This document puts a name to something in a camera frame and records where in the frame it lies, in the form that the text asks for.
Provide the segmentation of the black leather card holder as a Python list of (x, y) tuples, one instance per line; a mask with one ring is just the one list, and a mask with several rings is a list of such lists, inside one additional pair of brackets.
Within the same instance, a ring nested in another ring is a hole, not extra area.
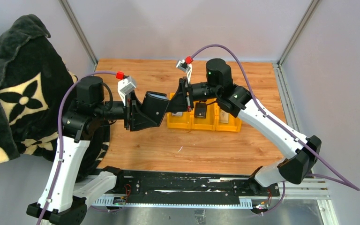
[(167, 94), (160, 92), (147, 91), (142, 102), (141, 111), (149, 117), (159, 127), (165, 116), (169, 105)]

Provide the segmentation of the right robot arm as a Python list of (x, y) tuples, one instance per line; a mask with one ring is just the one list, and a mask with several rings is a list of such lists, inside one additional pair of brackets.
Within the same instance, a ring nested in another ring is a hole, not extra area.
[(233, 82), (231, 67), (220, 58), (206, 62), (206, 82), (191, 84), (192, 59), (179, 60), (176, 68), (186, 73), (169, 101), (167, 113), (190, 112), (195, 101), (214, 99), (233, 117), (248, 123), (268, 138), (284, 159), (269, 166), (258, 167), (249, 177), (250, 192), (262, 195), (268, 186), (288, 181), (300, 184), (317, 161), (322, 141), (294, 130), (252, 97), (251, 91)]

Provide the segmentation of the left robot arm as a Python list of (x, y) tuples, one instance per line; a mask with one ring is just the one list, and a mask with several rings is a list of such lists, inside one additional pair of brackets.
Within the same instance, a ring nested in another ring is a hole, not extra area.
[(92, 140), (98, 130), (109, 128), (110, 121), (122, 120), (129, 131), (159, 127), (164, 115), (169, 112), (170, 99), (164, 93), (148, 91), (140, 102), (135, 94), (136, 82), (126, 75), (119, 78), (118, 94), (121, 99), (104, 100), (106, 83), (93, 73), (70, 89), (77, 96), (65, 110), (69, 93), (65, 93), (58, 112), (58, 151), (45, 190), (37, 202), (31, 203), (27, 215), (37, 219), (38, 224), (79, 225), (87, 210), (103, 194), (123, 192), (125, 197), (132, 187), (124, 178), (124, 171), (108, 166), (96, 178), (81, 188), (75, 188), (76, 177)]

